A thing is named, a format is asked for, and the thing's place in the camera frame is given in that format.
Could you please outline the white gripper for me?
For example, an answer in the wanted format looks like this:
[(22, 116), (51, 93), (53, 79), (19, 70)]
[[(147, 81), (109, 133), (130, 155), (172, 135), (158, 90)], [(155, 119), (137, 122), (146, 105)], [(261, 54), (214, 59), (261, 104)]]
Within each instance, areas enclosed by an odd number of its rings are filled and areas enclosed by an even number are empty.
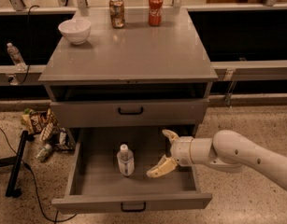
[(153, 166), (147, 172), (150, 178), (157, 178), (167, 175), (179, 166), (192, 166), (194, 163), (191, 158), (191, 143), (194, 140), (191, 136), (179, 137), (175, 132), (163, 129), (163, 135), (171, 143), (171, 157), (164, 155), (157, 165)]

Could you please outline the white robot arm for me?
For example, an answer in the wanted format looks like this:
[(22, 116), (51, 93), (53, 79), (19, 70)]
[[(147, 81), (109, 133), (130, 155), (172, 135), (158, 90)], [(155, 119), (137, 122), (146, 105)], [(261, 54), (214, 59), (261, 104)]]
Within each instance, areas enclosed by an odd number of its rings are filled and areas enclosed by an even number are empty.
[(193, 138), (163, 130), (163, 135), (171, 144), (171, 156), (164, 155), (149, 169), (150, 178), (167, 175), (178, 165), (202, 164), (226, 173), (239, 173), (248, 166), (287, 191), (287, 157), (258, 146), (240, 133), (222, 130), (212, 138)]

